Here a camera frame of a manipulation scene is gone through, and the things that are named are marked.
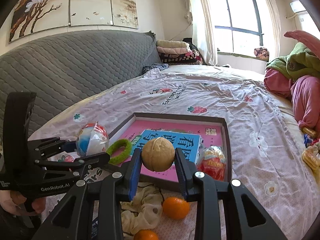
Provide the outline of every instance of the white curtain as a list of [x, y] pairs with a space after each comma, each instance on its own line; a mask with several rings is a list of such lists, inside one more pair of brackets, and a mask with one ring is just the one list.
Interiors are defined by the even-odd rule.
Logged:
[[216, 65], [218, 53], [214, 45], [209, 0], [190, 0], [190, 3], [193, 19], [192, 43], [198, 47], [208, 65]]
[[191, 13], [191, 4], [190, 0], [183, 0], [185, 3], [185, 8], [187, 10], [186, 14], [184, 15], [185, 19], [188, 21], [189, 24], [192, 24], [192, 13]]
[[281, 23], [276, 0], [265, 0], [268, 7], [273, 33], [273, 46], [267, 48], [269, 50], [269, 62], [280, 56], [280, 40], [281, 40]]

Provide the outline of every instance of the person's hand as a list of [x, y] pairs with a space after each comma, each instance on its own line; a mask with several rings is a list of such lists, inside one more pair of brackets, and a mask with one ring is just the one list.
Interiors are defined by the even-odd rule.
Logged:
[[2, 208], [17, 216], [35, 216], [40, 214], [45, 209], [46, 198], [38, 198], [33, 201], [32, 208], [34, 212], [27, 212], [19, 207], [19, 205], [25, 203], [27, 199], [21, 195], [21, 193], [13, 190], [0, 190], [0, 205]]

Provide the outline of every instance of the window sill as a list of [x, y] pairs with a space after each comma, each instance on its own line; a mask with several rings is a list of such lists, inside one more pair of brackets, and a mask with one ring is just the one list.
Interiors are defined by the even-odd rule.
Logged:
[[230, 56], [235, 56], [235, 57], [252, 58], [252, 59], [262, 60], [262, 61], [266, 61], [266, 62], [269, 61], [268, 59], [261, 59], [261, 58], [256, 58], [256, 57], [251, 57], [251, 56], [242, 55], [242, 54], [236, 54], [236, 53], [230, 53], [230, 52], [218, 51], [218, 54], [219, 54], [219, 55], [230, 55]]

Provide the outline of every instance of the orange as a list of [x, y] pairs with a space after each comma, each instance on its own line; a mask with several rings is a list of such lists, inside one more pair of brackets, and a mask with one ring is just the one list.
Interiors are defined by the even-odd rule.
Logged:
[[159, 240], [159, 238], [154, 231], [140, 230], [134, 235], [133, 240]]
[[181, 198], [169, 197], [162, 204], [163, 212], [172, 219], [184, 219], [190, 211], [188, 202]]

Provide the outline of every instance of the flower painting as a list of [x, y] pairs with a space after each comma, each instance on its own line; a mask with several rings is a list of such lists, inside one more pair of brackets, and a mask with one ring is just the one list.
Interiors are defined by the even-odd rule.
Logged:
[[14, 7], [9, 41], [25, 35], [75, 25], [138, 28], [135, 0], [19, 0]]
[[68, 0], [20, 0], [13, 13], [9, 41], [68, 25]]
[[111, 0], [113, 24], [138, 29], [136, 0]]

